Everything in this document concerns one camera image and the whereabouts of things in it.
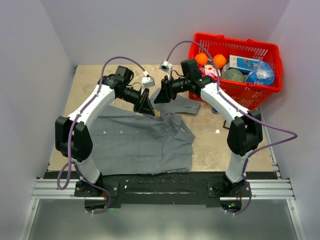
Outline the gold brooch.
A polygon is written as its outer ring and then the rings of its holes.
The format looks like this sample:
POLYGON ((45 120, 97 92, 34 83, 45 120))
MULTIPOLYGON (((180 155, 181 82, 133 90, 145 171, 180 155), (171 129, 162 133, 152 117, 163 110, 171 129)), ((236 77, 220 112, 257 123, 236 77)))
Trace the gold brooch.
POLYGON ((156 117, 160 117, 161 116, 161 112, 159 110, 154 110, 154 114, 156 117))

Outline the grey button-up shirt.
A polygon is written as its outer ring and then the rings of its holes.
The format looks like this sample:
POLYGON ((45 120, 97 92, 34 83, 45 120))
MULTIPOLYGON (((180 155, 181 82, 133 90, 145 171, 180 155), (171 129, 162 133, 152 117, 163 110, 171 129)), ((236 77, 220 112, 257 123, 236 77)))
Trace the grey button-up shirt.
POLYGON ((89 132, 91 156, 102 175, 188 172, 195 135, 182 114, 197 115, 201 104, 178 95, 169 103, 153 103, 158 116, 138 115, 108 105, 89 132))

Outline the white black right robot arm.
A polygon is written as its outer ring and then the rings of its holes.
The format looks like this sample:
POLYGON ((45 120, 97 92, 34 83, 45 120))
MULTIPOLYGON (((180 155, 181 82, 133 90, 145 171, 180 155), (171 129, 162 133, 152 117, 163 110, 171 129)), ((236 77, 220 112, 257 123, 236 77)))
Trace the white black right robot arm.
POLYGON ((222 114, 229 124, 227 145, 231 157, 222 181, 213 186, 213 191, 220 197, 233 197, 245 184, 249 155, 263 140, 262 126, 259 124, 261 113, 248 110, 223 90, 219 90, 213 77, 202 74, 195 59, 184 60, 180 65, 183 76, 174 79, 172 64, 166 60, 160 64, 159 69, 166 76, 161 80, 161 88, 154 103, 169 103, 176 99, 178 93, 189 91, 222 114))

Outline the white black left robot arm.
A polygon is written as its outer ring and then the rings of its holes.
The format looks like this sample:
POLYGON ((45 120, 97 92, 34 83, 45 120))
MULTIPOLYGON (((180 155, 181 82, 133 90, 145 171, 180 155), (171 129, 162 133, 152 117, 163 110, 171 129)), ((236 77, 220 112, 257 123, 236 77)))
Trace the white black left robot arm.
POLYGON ((98 180, 101 172, 93 161, 90 128, 115 99, 132 104, 135 113, 155 114, 149 100, 149 88, 155 85, 155 80, 146 70, 143 74, 140 90, 130 85, 134 73, 127 67, 118 66, 115 73, 108 76, 102 74, 91 95, 74 112, 55 121, 55 149, 68 159, 67 167, 74 165, 79 171, 82 180, 87 182, 86 191, 92 196, 99 196, 104 184, 98 180))

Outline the pink white small box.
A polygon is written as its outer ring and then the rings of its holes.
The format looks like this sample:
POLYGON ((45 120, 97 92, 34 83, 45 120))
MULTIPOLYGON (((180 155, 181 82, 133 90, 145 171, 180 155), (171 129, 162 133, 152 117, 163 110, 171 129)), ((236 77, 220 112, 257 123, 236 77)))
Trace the pink white small box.
POLYGON ((216 70, 212 64, 206 64, 206 65, 199 65, 198 69, 200 70, 201 74, 203 76, 210 76, 212 78, 221 76, 220 69, 216 70))

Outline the blue silver drink can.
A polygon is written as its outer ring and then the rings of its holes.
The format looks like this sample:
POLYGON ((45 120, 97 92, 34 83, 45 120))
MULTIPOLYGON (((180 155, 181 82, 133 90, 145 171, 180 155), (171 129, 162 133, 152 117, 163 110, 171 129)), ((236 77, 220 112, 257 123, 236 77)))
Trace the blue silver drink can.
POLYGON ((219 113, 214 107, 212 107, 211 111, 212 111, 212 113, 214 113, 214 114, 218 114, 218 113, 219 113))

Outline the orange fruit left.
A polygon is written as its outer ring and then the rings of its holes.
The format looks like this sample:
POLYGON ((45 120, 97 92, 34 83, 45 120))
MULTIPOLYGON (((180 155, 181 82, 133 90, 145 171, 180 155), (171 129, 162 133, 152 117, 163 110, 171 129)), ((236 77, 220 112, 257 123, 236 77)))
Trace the orange fruit left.
POLYGON ((201 52, 201 53, 198 53, 194 59, 196 60, 197 64, 200 65, 200 66, 204 66, 207 64, 208 62, 208 56, 201 52))

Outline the orange fruit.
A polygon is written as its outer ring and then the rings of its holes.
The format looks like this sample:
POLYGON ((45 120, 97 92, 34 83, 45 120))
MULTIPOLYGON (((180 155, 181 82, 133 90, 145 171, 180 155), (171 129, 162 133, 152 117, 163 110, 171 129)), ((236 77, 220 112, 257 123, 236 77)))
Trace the orange fruit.
POLYGON ((208 56, 201 52, 201 53, 198 53, 194 59, 196 60, 197 64, 200 65, 200 66, 204 66, 207 64, 208 62, 208 56))
POLYGON ((213 62, 217 68, 221 69, 227 64, 227 59, 222 54, 217 54, 213 57, 213 62))

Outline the orange fruit right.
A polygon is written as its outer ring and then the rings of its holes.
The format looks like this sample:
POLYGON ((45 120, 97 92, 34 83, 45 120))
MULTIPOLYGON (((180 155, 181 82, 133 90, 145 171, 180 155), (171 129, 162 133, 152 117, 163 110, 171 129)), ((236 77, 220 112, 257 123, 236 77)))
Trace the orange fruit right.
POLYGON ((217 68, 221 69, 227 64, 227 59, 222 54, 217 54, 213 57, 213 62, 217 68))

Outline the green melon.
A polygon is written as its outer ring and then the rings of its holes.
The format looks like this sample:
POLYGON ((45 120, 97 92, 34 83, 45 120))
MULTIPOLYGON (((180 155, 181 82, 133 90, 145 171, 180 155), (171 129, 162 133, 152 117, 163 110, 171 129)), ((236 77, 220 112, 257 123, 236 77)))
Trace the green melon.
POLYGON ((244 83, 246 81, 245 76, 243 75, 242 72, 240 72, 237 69, 228 69, 225 71, 222 75, 221 78, 224 80, 228 81, 233 81, 233 82, 238 82, 238 83, 244 83))

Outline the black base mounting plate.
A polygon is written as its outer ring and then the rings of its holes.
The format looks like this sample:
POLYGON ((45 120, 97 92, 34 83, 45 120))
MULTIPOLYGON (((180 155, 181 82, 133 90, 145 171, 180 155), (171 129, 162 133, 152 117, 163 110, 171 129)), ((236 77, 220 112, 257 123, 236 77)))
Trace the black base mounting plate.
POLYGON ((250 196, 245 185, 225 194, 220 190, 222 172, 161 173, 157 175, 118 174, 102 176, 98 188, 80 180, 72 172, 64 190, 69 197, 84 199, 87 211, 102 209, 106 201, 103 189, 109 192, 110 208, 123 205, 203 205, 208 208, 239 209, 250 196))

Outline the white blue light bulb box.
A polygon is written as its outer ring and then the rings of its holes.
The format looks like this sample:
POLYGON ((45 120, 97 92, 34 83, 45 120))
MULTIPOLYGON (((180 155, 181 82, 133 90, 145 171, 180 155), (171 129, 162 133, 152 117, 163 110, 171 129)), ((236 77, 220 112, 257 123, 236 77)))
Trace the white blue light bulb box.
POLYGON ((230 55, 228 58, 228 69, 236 69, 248 75, 259 63, 259 60, 237 55, 230 55))

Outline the red plastic shopping basket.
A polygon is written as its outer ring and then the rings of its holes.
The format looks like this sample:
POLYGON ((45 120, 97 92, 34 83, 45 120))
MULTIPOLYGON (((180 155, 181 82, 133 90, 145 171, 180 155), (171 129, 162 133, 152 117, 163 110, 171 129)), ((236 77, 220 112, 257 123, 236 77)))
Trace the red plastic shopping basket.
POLYGON ((277 45, 252 39, 240 40, 202 32, 197 32, 193 41, 202 45, 213 57, 218 54, 224 55, 225 58, 234 55, 262 60, 271 67, 275 78, 270 86, 240 83, 227 79, 220 80, 220 88, 237 103, 249 110, 256 109, 272 94, 278 93, 282 89, 283 68, 277 45))

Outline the blue plastic bag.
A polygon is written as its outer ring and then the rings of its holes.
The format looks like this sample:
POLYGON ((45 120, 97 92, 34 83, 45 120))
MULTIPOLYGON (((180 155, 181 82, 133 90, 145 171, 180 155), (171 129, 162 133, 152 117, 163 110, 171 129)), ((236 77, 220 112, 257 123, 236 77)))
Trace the blue plastic bag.
POLYGON ((272 68, 265 61, 260 60, 254 65, 245 82, 254 85, 270 86, 274 80, 275 74, 272 68))

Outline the black rectangular frame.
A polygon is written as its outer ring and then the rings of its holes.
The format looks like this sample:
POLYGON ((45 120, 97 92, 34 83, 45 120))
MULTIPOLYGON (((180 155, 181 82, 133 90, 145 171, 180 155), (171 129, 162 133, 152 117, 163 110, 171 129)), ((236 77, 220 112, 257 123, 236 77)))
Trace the black rectangular frame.
POLYGON ((223 127, 224 129, 226 129, 226 130, 229 130, 229 129, 230 129, 230 127, 227 125, 227 121, 226 121, 226 120, 224 120, 222 127, 223 127))

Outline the aluminium frame rail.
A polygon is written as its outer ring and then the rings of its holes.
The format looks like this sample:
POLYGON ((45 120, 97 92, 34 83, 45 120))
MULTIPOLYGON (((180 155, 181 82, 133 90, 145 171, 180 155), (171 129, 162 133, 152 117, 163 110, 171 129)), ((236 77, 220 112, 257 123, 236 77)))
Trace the aluminium frame rail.
POLYGON ((40 200, 71 200, 75 198, 74 192, 77 181, 77 179, 72 179, 66 189, 59 190, 55 179, 37 179, 18 239, 29 239, 40 200))

